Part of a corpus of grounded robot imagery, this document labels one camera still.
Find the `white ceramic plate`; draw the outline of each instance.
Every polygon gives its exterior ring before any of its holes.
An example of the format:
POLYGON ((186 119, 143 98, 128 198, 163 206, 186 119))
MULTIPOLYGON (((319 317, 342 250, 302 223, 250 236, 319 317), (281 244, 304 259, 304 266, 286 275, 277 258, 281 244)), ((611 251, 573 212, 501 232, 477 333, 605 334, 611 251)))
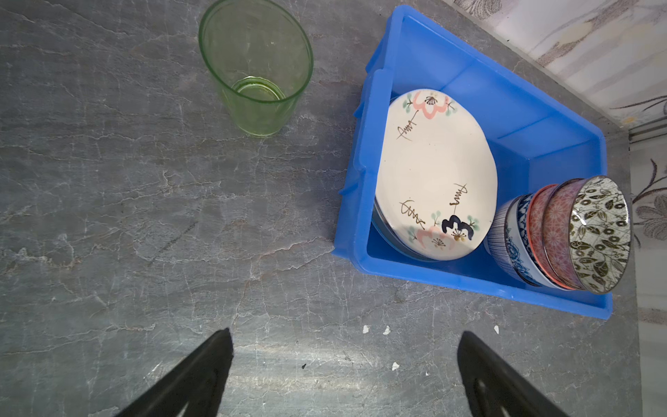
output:
POLYGON ((496 212, 498 176, 477 121, 439 91, 389 107, 376 201, 405 245, 435 260, 475 250, 496 212))

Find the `floral wallpaper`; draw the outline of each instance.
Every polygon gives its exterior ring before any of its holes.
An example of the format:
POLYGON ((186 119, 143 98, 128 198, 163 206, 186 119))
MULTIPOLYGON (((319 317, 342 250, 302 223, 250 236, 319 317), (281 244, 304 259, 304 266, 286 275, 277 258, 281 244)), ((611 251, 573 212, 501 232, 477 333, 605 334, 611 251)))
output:
POLYGON ((484 21, 611 118, 667 115, 667 0, 444 0, 484 21))
POLYGON ((644 417, 667 415, 667 139, 630 144, 644 417))

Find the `plastic bin handle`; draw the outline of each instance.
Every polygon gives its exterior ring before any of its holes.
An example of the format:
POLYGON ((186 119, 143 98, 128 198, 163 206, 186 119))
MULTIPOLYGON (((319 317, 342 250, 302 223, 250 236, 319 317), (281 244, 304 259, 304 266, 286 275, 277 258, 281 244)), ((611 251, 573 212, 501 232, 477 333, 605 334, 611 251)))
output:
POLYGON ((378 69, 370 77, 368 98, 364 101, 361 130, 353 152, 352 163, 358 171, 378 172, 382 142, 392 95, 393 71, 378 69))

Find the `ceramic bowl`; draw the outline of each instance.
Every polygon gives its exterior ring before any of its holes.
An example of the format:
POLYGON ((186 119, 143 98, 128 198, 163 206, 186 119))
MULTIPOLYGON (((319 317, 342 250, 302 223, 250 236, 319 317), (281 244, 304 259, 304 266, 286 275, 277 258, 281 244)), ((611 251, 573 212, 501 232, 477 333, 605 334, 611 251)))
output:
POLYGON ((558 279, 576 288, 585 290, 574 270, 570 259, 570 230, 568 224, 572 216, 572 205, 585 179, 564 183, 552 194, 544 210, 542 221, 542 241, 549 264, 558 279))
POLYGON ((528 251, 528 230, 526 227, 526 216, 528 214, 528 206, 533 198, 533 194, 526 194, 519 197, 508 212, 507 216, 507 233, 509 235, 507 245, 510 258, 514 265, 514 269, 519 271, 520 275, 526 280, 534 284, 545 286, 547 288, 555 288, 557 290, 565 290, 553 282, 551 282, 540 271, 536 262, 528 251), (515 246, 514 252, 516 257, 512 257, 511 245, 515 246))
POLYGON ((508 241, 511 239, 507 233, 508 229, 508 218, 511 207, 516 207, 516 202, 519 198, 515 198, 511 201, 503 204, 500 209, 496 212, 494 217, 494 222, 491 225, 489 234, 484 240, 484 247, 486 251, 493 257, 500 269, 505 271, 507 274, 511 275, 514 279, 530 284, 532 286, 538 286, 534 281, 531 282, 526 278, 522 277, 522 273, 526 273, 523 265, 518 265, 517 263, 517 253, 516 243, 513 242, 512 245, 508 245, 508 241))
POLYGON ((557 184, 547 185, 546 187, 539 189, 530 200, 528 215, 526 216, 528 247, 530 253, 532 253, 535 258, 536 265, 551 282, 565 290, 573 290, 573 287, 566 285, 558 278, 556 271, 554 271, 551 264, 549 264, 549 259, 544 250, 544 242, 542 241, 544 210, 546 210, 546 205, 557 188, 557 184))
POLYGON ((630 255, 630 216, 618 185, 599 175, 555 193, 544 215, 544 245, 556 273, 593 294, 620 281, 630 255))

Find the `glass cup rim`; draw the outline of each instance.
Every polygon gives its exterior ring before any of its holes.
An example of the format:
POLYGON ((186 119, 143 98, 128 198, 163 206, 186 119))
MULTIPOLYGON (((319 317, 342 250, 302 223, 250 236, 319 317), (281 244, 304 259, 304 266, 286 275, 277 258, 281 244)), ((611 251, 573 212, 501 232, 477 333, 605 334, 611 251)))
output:
POLYGON ((268 4, 270 4, 271 6, 276 7, 276 8, 278 8, 280 11, 284 12, 284 13, 287 15, 287 18, 288 18, 290 21, 292 21, 292 22, 294 22, 294 23, 296 24, 296 26, 297 26, 297 27, 299 28, 299 30, 301 31, 301 34, 303 35, 303 38, 305 39, 305 46, 306 46, 306 49, 307 49, 307 52, 308 52, 308 57, 309 57, 309 67, 308 67, 308 77, 305 79, 305 82, 303 83, 303 85, 302 85, 302 86, 301 86, 301 87, 300 87, 294 94, 292 94, 292 95, 290 95, 289 97, 286 97, 286 98, 284 98, 284 99, 279 99, 279 100, 260 100, 260 99, 255 99, 255 98, 252 98, 252 97, 248 97, 247 95, 245 95, 245 94, 243 94, 243 93, 239 93, 238 91, 234 90, 233 88, 231 88, 230 85, 228 85, 226 82, 222 81, 222 79, 220 78, 220 76, 215 72, 215 70, 213 70, 213 67, 211 66, 211 64, 209 63, 208 58, 206 57, 206 52, 204 51, 204 45, 203 45, 203 30, 204 30, 204 27, 206 26, 206 23, 207 23, 207 21, 208 21, 210 15, 213 13, 213 10, 214 10, 218 5, 220 5, 220 4, 222 4, 222 3, 231 2, 231 1, 239 1, 239 0, 217 0, 215 3, 213 3, 212 5, 210 5, 210 6, 208 7, 208 9, 206 9, 206 12, 204 13, 204 16, 201 18, 201 21, 199 22, 199 34, 198 34, 198 37, 199 37, 199 51, 201 52, 201 57, 203 58, 204 63, 206 64, 206 67, 208 68, 209 72, 210 72, 211 74, 213 74, 213 77, 214 77, 218 82, 220 82, 222 85, 224 85, 225 87, 227 87, 227 89, 230 90, 232 93, 234 93, 234 94, 236 94, 236 95, 238 95, 239 97, 242 97, 242 98, 244 98, 244 99, 248 99, 248 100, 250 100, 250 101, 254 101, 254 102, 256 102, 256 103, 266 103, 266 104, 270 104, 270 103, 285 103, 286 101, 290 101, 290 100, 294 99, 295 97, 298 97, 301 93, 303 93, 303 91, 305 90, 305 88, 308 86, 308 83, 310 83, 310 78, 311 78, 312 75, 313 75, 313 49, 312 49, 312 47, 311 47, 311 45, 310 45, 310 40, 308 39, 308 36, 305 34, 305 31, 303 30, 303 27, 301 27, 301 24, 299 24, 299 22, 294 18, 294 16, 291 15, 291 13, 290 13, 289 11, 285 10, 284 7, 282 7, 281 5, 279 5, 279 4, 277 4, 277 3, 274 3, 274 2, 271 1, 271 0, 256 0, 256 1, 259 1, 260 3, 268 3, 268 4))

